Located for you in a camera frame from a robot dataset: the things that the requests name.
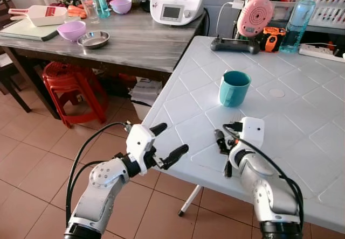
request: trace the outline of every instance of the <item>cutting board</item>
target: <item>cutting board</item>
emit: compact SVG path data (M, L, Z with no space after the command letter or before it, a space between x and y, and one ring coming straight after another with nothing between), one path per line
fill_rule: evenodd
M0 31L0 36L48 41L58 34L59 25L34 26L29 19L23 19Z

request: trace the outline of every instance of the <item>black remote control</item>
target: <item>black remote control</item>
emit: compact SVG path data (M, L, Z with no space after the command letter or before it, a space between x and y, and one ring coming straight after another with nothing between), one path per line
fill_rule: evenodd
M251 54L257 54L260 51L260 45L256 41L215 38L211 43L211 50L248 51Z

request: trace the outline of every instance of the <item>white tiled tabletop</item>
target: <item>white tiled tabletop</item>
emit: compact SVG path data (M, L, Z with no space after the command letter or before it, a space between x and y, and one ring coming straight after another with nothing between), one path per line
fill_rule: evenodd
M213 38L195 37L143 121L166 122L157 137L165 157L183 143L189 152L168 173L251 202L235 172L225 178L226 156L213 131L243 116L265 121L262 150L301 187L307 222L345 233L345 63L299 54L213 52ZM218 100L226 70L252 78L237 108Z

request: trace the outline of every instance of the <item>power strip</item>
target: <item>power strip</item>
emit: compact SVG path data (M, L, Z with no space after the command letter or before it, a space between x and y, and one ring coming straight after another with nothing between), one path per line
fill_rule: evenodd
M345 62L345 59L341 57L337 57L333 55L333 52L324 47L318 47L308 44L301 44L299 49L299 54L327 59L327 60L335 60L339 62Z

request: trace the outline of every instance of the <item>lavender bowl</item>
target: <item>lavender bowl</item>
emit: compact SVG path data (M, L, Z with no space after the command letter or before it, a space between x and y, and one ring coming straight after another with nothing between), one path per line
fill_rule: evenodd
M112 0L109 2L112 9L118 14L126 14L132 7L131 0Z
M76 41L86 33L86 24L82 21L67 22L60 25L57 30L64 39Z

